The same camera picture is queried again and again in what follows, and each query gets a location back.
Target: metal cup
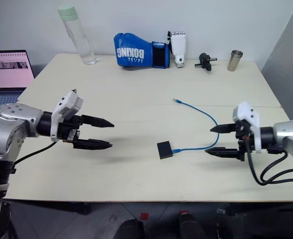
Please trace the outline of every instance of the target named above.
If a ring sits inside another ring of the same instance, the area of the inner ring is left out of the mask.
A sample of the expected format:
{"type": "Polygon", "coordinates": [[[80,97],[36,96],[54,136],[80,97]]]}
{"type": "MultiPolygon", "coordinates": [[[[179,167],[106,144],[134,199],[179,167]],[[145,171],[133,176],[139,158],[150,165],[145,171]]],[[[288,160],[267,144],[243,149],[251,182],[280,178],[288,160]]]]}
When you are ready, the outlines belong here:
{"type": "Polygon", "coordinates": [[[236,67],[237,67],[242,55],[243,55],[242,51],[239,51],[239,50],[233,50],[231,52],[230,60],[228,62],[228,67],[227,67],[228,71],[235,71],[236,70],[236,67]]]}

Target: white robotic hand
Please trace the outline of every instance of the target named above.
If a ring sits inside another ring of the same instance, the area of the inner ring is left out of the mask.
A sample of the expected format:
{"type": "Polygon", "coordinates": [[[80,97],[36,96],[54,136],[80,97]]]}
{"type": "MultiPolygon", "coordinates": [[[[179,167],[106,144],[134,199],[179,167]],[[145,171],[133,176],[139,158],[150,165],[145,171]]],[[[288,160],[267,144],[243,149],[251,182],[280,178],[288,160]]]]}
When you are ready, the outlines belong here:
{"type": "Polygon", "coordinates": [[[172,53],[175,56],[175,63],[178,68],[184,67],[186,51],[186,34],[185,32],[171,31],[172,53]]]}
{"type": "Polygon", "coordinates": [[[254,133],[255,151],[261,153],[261,132],[259,114],[245,101],[240,103],[234,109],[232,119],[234,122],[238,120],[246,120],[250,124],[250,130],[254,133]]]}
{"type": "Polygon", "coordinates": [[[51,141],[58,142],[58,127],[59,123],[64,119],[69,120],[81,108],[83,100],[77,95],[77,90],[70,91],[61,101],[57,104],[51,115],[51,141]]]}

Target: green bottle cap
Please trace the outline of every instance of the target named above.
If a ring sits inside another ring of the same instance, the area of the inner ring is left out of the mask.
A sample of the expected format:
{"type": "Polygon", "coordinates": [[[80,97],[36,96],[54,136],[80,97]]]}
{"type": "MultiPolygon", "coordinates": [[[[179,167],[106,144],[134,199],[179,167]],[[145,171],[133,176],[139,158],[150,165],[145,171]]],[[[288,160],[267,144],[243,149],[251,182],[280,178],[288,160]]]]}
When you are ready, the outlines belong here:
{"type": "Polygon", "coordinates": [[[60,6],[57,10],[63,21],[73,21],[79,18],[74,6],[60,6]]]}

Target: white wall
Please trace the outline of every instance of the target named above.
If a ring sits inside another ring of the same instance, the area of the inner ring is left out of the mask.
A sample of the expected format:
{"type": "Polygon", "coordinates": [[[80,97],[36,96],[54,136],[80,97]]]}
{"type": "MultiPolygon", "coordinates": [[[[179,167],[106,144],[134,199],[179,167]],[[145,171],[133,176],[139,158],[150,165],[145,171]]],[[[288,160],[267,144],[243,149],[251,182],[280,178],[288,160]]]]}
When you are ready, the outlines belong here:
{"type": "MultiPolygon", "coordinates": [[[[56,11],[64,0],[0,0],[0,49],[26,49],[32,65],[75,52],[56,11]]],[[[114,54],[113,37],[132,32],[166,41],[187,33],[187,58],[228,60],[240,49],[261,69],[293,13],[293,0],[74,0],[96,54],[114,54]]]]}

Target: blue boxing glove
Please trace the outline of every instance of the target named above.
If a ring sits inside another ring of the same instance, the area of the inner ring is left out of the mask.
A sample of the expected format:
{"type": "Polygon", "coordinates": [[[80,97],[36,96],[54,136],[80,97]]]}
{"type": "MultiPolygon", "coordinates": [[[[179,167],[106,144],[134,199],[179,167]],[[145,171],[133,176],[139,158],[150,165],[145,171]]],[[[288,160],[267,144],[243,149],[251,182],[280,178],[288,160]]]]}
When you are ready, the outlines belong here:
{"type": "Polygon", "coordinates": [[[166,43],[149,43],[132,33],[119,33],[114,37],[114,45],[119,66],[170,66],[170,52],[166,43]]]}

